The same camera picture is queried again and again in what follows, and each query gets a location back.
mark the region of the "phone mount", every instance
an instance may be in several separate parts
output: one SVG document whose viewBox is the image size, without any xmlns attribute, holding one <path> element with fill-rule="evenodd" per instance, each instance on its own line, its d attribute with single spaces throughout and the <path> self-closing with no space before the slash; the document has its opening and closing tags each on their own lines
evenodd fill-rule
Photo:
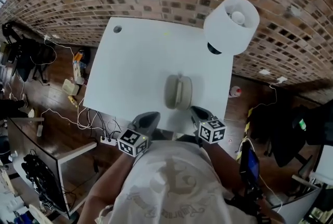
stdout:
<svg viewBox="0 0 333 224">
<path fill-rule="evenodd" d="M 259 160 L 255 152 L 251 149 L 249 141 L 242 143 L 241 160 L 239 173 L 242 182 L 245 184 L 244 197 L 252 201 L 263 198 L 263 192 L 258 185 L 259 180 Z"/>
</svg>

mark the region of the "white table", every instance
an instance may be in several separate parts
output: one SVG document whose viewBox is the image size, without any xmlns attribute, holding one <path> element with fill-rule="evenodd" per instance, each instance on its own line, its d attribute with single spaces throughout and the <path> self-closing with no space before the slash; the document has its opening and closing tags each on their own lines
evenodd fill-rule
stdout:
<svg viewBox="0 0 333 224">
<path fill-rule="evenodd" d="M 318 156 L 319 162 L 314 172 L 310 173 L 311 178 L 316 178 L 323 183 L 333 185 L 333 147 L 323 146 L 322 152 Z"/>
<path fill-rule="evenodd" d="M 121 32 L 113 28 L 119 25 Z M 192 105 L 224 118 L 233 56 L 208 51 L 203 29 L 133 18 L 111 18 L 89 76 L 84 106 L 127 121 L 148 111 L 161 113 L 158 128 L 194 131 L 190 112 L 164 105 L 171 74 L 188 76 Z"/>
</svg>

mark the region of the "cable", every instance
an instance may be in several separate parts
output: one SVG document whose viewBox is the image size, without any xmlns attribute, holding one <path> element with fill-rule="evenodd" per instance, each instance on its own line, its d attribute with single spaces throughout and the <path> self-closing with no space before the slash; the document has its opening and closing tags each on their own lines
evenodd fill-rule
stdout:
<svg viewBox="0 0 333 224">
<path fill-rule="evenodd" d="M 102 223 L 102 214 L 104 213 L 105 210 L 108 210 L 110 207 L 112 207 L 113 205 L 107 205 L 106 207 L 104 207 L 104 209 L 102 209 L 99 214 L 98 214 L 98 218 L 97 218 L 97 222 L 98 224 Z"/>
<path fill-rule="evenodd" d="M 73 51 L 72 51 L 72 48 L 71 48 L 71 47 L 65 47 L 65 46 L 59 45 L 59 44 L 57 44 L 56 42 L 53 42 L 53 41 L 52 41 L 52 40 L 50 40 L 50 39 L 46 39 L 46 40 L 49 40 L 50 42 L 52 42 L 53 44 L 56 44 L 57 46 L 64 47 L 64 48 L 69 48 L 69 49 L 71 50 L 71 52 L 72 52 L 72 55 L 73 55 L 73 60 L 74 60 L 74 53 L 73 53 Z"/>
<path fill-rule="evenodd" d="M 107 131 L 102 116 L 100 115 L 100 113 L 99 113 L 98 111 L 96 111 L 96 112 L 97 112 L 97 115 L 98 115 L 98 117 L 99 117 L 99 119 L 100 119 L 100 122 L 102 122 L 102 128 L 103 128 L 105 131 Z"/>
<path fill-rule="evenodd" d="M 4 95 L 5 95 L 5 93 L 6 93 L 6 85 L 8 85 L 9 88 L 10 88 L 9 97 L 13 96 L 13 97 L 16 99 L 16 101 L 17 101 L 18 99 L 17 99 L 17 98 L 14 96 L 14 94 L 12 93 L 11 86 L 10 86 L 10 84 L 9 84 L 8 82 L 6 82 L 5 85 L 4 85 Z"/>
<path fill-rule="evenodd" d="M 71 190 L 69 193 L 73 193 L 78 187 L 84 185 L 85 183 L 87 183 L 88 181 L 92 180 L 95 176 L 97 175 L 97 173 L 93 174 L 89 179 L 85 180 L 83 183 L 79 184 L 78 186 L 76 186 L 73 190 Z"/>
<path fill-rule="evenodd" d="M 4 95 L 5 95 L 5 92 L 6 92 L 6 85 L 8 85 L 9 86 L 9 88 L 10 88 L 10 93 L 9 93 L 9 97 L 11 97 L 11 96 L 13 96 L 13 98 L 15 98 L 16 99 L 16 101 L 18 101 L 18 99 L 14 96 L 14 94 L 12 93 L 12 88 L 11 88 L 11 86 L 10 86 L 10 84 L 8 83 L 8 82 L 6 82 L 5 83 L 5 85 L 4 85 Z M 20 100 L 22 100 L 22 94 L 23 94 L 23 90 L 24 90 L 24 82 L 23 82 L 23 87 L 22 87 L 22 91 L 21 91 L 21 94 L 20 94 Z"/>
<path fill-rule="evenodd" d="M 111 133 L 112 139 L 114 138 L 114 133 L 121 133 L 121 131 L 115 130 Z"/>
<path fill-rule="evenodd" d="M 41 80 L 38 79 L 42 86 L 50 86 L 50 84 L 43 84 Z"/>
<path fill-rule="evenodd" d="M 85 129 L 89 129 L 89 128 L 91 128 L 92 125 L 93 125 L 93 122 L 94 122 L 94 120 L 95 120 L 95 118 L 96 118 L 96 116 L 97 116 L 97 114 L 98 114 L 98 112 L 96 111 L 96 114 L 95 114 L 95 116 L 94 116 L 94 118 L 93 118 L 91 124 L 90 124 L 90 122 L 88 122 L 88 126 L 84 126 L 84 125 L 82 125 L 82 124 L 80 123 L 80 121 L 79 121 L 79 118 L 80 118 L 81 113 L 87 109 L 87 107 L 86 107 L 86 108 L 84 108 L 83 110 L 81 110 L 80 113 L 79 113 L 79 108 L 80 108 L 80 105 L 81 105 L 81 103 L 82 103 L 83 100 L 84 100 L 84 98 L 80 101 L 80 103 L 79 103 L 79 105 L 78 105 L 78 128 L 79 128 L 80 130 L 85 130 Z"/>
<path fill-rule="evenodd" d="M 47 64 L 52 64 L 52 63 L 55 62 L 56 59 L 57 59 L 57 53 L 56 53 L 56 51 L 55 51 L 54 48 L 52 48 L 51 46 L 47 45 L 47 44 L 45 43 L 45 40 L 46 40 L 46 39 L 44 39 L 44 45 L 50 47 L 50 48 L 53 50 L 53 52 L 56 54 L 56 57 L 54 58 L 54 60 L 53 60 L 52 62 L 49 62 L 49 63 L 42 63 L 42 64 L 37 64 L 37 63 L 35 63 L 35 62 L 32 60 L 32 58 L 31 58 L 31 56 L 30 56 L 30 59 L 31 59 L 32 63 L 34 63 L 35 65 L 47 65 Z"/>
<path fill-rule="evenodd" d="M 68 209 L 68 212 L 71 212 L 71 211 L 73 210 L 74 205 L 75 205 L 75 202 L 76 202 L 76 198 L 77 198 L 77 197 L 76 197 L 76 194 L 75 194 L 75 193 L 72 193 L 72 192 L 67 192 L 67 191 L 65 191 L 63 194 L 64 194 L 64 195 L 67 195 L 67 194 L 74 195 L 74 202 L 72 203 L 71 208 Z"/>
<path fill-rule="evenodd" d="M 273 102 L 273 103 L 271 103 L 271 104 L 268 104 L 268 105 L 266 105 L 266 104 L 264 104 L 264 103 L 260 103 L 260 104 L 256 105 L 254 108 L 252 108 L 252 110 L 254 110 L 255 108 L 259 107 L 260 105 L 270 106 L 270 105 L 273 105 L 273 104 L 276 104 L 276 103 L 277 103 L 277 93 L 276 93 L 276 89 L 275 89 L 274 87 L 272 87 L 271 84 L 270 84 L 270 88 L 275 90 L 275 102 Z"/>
<path fill-rule="evenodd" d="M 283 202 L 282 202 L 282 200 L 275 194 L 275 192 L 273 192 L 273 190 L 267 185 L 267 183 L 264 181 L 264 179 L 261 177 L 261 175 L 259 174 L 259 177 L 260 177 L 260 179 L 264 182 L 264 184 L 266 185 L 266 187 L 274 194 L 274 196 L 276 197 L 276 199 L 278 199 L 279 201 L 280 201 L 280 203 L 281 203 L 281 206 L 280 206 L 280 208 L 278 209 L 278 211 L 277 211 L 277 213 L 279 213 L 280 212 L 280 210 L 281 210 L 281 208 L 282 208 L 282 206 L 283 206 Z"/>
<path fill-rule="evenodd" d="M 253 149 L 253 151 L 254 151 L 254 153 L 255 153 L 254 146 L 253 146 L 253 144 L 252 144 L 252 142 L 251 142 L 251 140 L 250 140 L 249 138 L 245 138 L 245 139 L 241 142 L 238 151 L 240 150 L 241 145 L 242 145 L 245 141 L 249 141 L 249 142 L 250 142 L 250 144 L 251 144 L 251 146 L 252 146 L 252 149 Z M 267 187 L 267 188 L 268 188 L 268 189 L 274 194 L 274 196 L 276 197 L 276 199 L 278 199 L 278 200 L 280 201 L 281 206 L 280 206 L 279 210 L 277 211 L 277 212 L 279 213 L 279 211 L 281 210 L 281 208 L 282 208 L 282 206 L 283 206 L 283 202 L 282 202 L 282 200 L 281 200 L 281 199 L 275 194 L 275 192 L 273 192 L 273 190 L 267 185 L 267 183 L 264 181 L 264 179 L 261 177 L 260 174 L 259 174 L 259 177 L 260 177 L 260 179 L 264 182 L 264 184 L 266 185 L 266 187 Z"/>
<path fill-rule="evenodd" d="M 108 123 L 106 124 L 106 128 L 107 128 L 107 130 L 108 130 L 108 131 L 111 131 L 111 130 L 109 129 L 109 122 L 111 122 L 111 121 L 114 121 L 114 128 L 113 128 L 113 130 L 115 130 L 115 128 L 116 128 L 116 124 L 117 124 L 119 130 L 121 131 L 121 128 L 120 128 L 118 122 L 116 121 L 116 117 L 114 117 L 114 120 L 113 120 L 113 119 L 110 119 L 110 120 L 108 121 Z"/>
<path fill-rule="evenodd" d="M 20 94 L 20 100 L 22 100 L 23 90 L 24 90 L 24 82 L 23 82 L 23 87 L 22 87 L 22 91 L 21 91 L 21 94 Z"/>
<path fill-rule="evenodd" d="M 44 113 L 48 112 L 48 111 L 52 111 L 53 113 L 57 113 L 61 118 L 63 118 L 63 119 L 65 119 L 65 120 L 69 121 L 69 122 L 72 123 L 72 124 L 76 124 L 76 125 L 78 126 L 78 128 L 80 128 L 79 126 L 82 126 L 82 127 L 84 127 L 84 129 L 87 129 L 87 128 L 91 128 L 91 129 L 101 129 L 101 130 L 104 132 L 104 130 L 103 130 L 102 128 L 100 128 L 100 127 L 91 127 L 91 125 L 90 125 L 89 127 L 87 127 L 87 126 L 83 126 L 83 125 L 81 125 L 81 124 L 79 124 L 79 123 L 75 123 L 75 122 L 71 121 L 69 118 L 66 118 L 66 117 L 61 116 L 58 112 L 56 112 L 56 111 L 54 111 L 54 110 L 52 110 L 52 109 L 47 109 L 47 110 L 45 110 L 45 111 L 41 114 L 41 116 L 42 116 Z"/>
</svg>

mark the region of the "red and white bottle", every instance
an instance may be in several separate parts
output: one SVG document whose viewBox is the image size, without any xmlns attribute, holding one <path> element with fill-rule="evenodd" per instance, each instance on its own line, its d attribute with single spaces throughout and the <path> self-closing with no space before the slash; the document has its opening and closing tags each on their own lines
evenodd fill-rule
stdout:
<svg viewBox="0 0 333 224">
<path fill-rule="evenodd" d="M 239 86 L 233 86 L 229 90 L 229 98 L 231 97 L 239 97 L 241 95 L 241 89 Z"/>
</svg>

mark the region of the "white lamp shade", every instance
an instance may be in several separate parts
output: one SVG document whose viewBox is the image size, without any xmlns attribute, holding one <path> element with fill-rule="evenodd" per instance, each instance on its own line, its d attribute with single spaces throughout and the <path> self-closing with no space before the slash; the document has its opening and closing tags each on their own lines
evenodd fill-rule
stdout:
<svg viewBox="0 0 333 224">
<path fill-rule="evenodd" d="M 243 25 L 231 19 L 232 13 L 239 20 L 244 16 Z M 237 55 L 248 47 L 260 17 L 257 9 L 247 0 L 224 0 L 204 21 L 203 31 L 206 40 L 219 52 Z"/>
</svg>

